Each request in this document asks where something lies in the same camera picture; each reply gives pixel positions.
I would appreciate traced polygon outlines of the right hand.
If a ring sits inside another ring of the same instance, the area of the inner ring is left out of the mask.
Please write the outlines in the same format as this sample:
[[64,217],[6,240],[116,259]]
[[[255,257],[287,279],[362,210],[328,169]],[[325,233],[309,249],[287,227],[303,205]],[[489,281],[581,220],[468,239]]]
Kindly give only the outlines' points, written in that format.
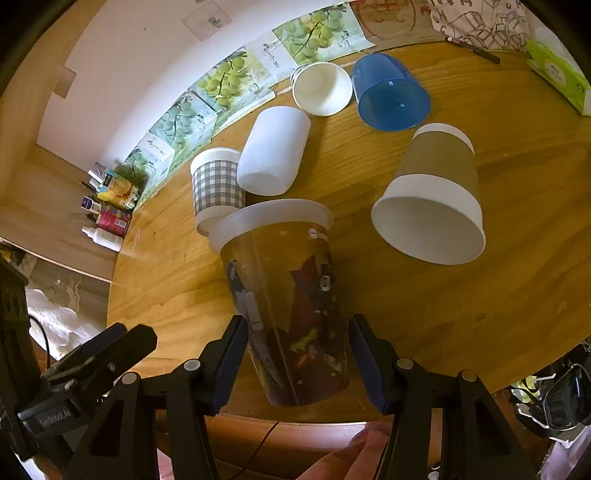
[[374,478],[390,431],[386,425],[370,424],[350,441],[312,464],[298,480],[370,480]]

